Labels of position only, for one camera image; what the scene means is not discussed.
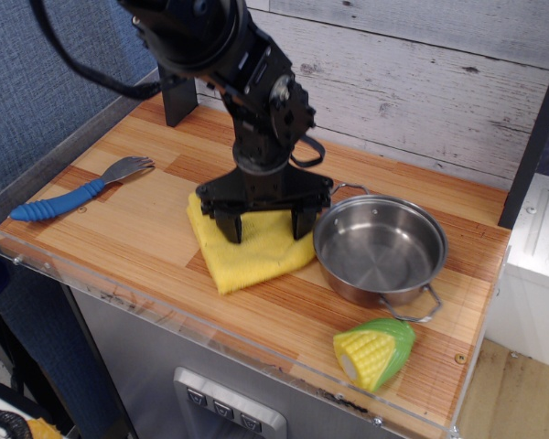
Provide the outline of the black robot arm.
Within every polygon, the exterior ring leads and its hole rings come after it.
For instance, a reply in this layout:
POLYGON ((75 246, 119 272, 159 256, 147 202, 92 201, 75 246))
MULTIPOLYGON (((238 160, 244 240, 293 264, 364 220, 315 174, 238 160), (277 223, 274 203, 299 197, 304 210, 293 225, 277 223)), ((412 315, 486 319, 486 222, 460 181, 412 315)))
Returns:
POLYGON ((232 118, 235 168, 196 189, 203 214, 231 242, 242 214, 288 210, 293 236, 313 230, 330 204, 330 178, 309 172, 324 147, 308 136, 315 109, 292 63, 243 1, 123 1, 159 66, 205 81, 232 118))

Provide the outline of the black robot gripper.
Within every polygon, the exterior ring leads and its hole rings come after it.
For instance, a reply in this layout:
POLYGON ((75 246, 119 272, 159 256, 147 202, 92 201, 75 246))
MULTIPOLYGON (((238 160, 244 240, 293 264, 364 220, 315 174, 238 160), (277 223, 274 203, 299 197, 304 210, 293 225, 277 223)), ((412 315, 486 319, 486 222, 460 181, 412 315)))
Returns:
POLYGON ((315 227, 329 205, 333 180, 292 165, 270 175, 252 175, 239 167, 196 189, 201 210, 216 222, 231 243, 242 242, 241 215, 248 212, 290 210, 296 241, 315 227))

